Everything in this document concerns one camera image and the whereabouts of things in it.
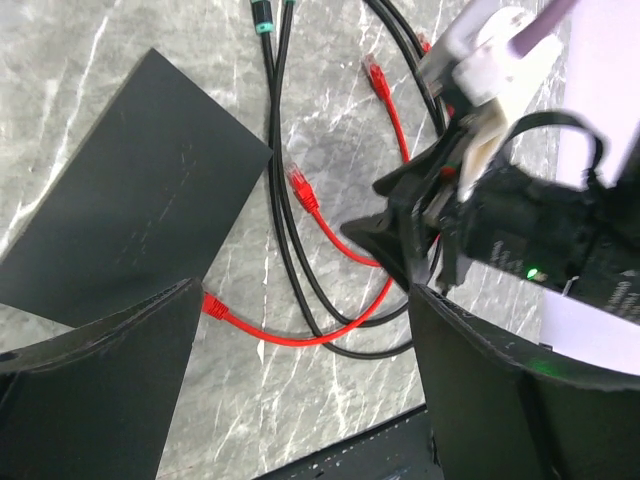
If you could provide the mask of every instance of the cable connector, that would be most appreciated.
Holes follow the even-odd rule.
[[[258,35],[274,31],[270,0],[251,0],[251,12]]]
[[[376,95],[378,95],[378,98],[383,101],[391,98],[391,88],[384,76],[382,68],[380,68],[380,65],[376,62],[376,57],[373,53],[364,56],[362,59],[362,67],[367,77],[369,77],[371,87],[376,92]]]
[[[202,312],[218,320],[225,320],[226,315],[229,313],[229,307],[210,293],[205,293]]]
[[[427,40],[427,34],[424,32],[420,32],[416,36],[418,37],[418,41],[420,42],[420,45],[422,45],[422,51],[426,55],[431,51],[431,42]]]
[[[292,163],[287,167],[287,178],[302,208],[311,214],[316,213],[320,208],[316,194],[296,164]]]

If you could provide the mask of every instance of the gray marble countertop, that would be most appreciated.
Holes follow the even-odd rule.
[[[397,0],[410,23],[435,39],[464,0]],[[536,9],[541,0],[515,2]],[[281,5],[274,2],[274,15]],[[0,0],[0,252],[6,251],[102,109],[150,48],[184,71],[256,135],[267,106],[259,41],[248,0]],[[568,27],[561,32],[567,38]],[[399,51],[359,0],[302,0],[296,7],[282,106],[285,157],[316,188],[332,227],[383,206],[370,185],[399,165],[393,129],[360,68],[374,51],[393,86],[409,147],[434,131]],[[560,105],[563,62],[535,109]],[[516,160],[542,176],[555,169],[557,132],[518,144]],[[271,232],[264,182],[249,198],[206,287],[255,323],[306,331]],[[355,315],[384,280],[355,266],[298,208],[311,263],[330,298]],[[453,299],[535,339],[540,292],[474,267]],[[395,292],[394,300],[401,295]],[[316,301],[320,323],[331,321]],[[65,327],[3,307],[0,351]],[[340,345],[385,349],[409,335],[406,319],[350,334]],[[412,352],[353,361],[322,348],[258,342],[202,318],[158,478],[249,479],[422,402]]]

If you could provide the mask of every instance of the purple cable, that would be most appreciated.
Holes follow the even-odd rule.
[[[510,40],[513,51],[520,57],[527,55],[549,35],[578,0],[551,0],[536,19]]]

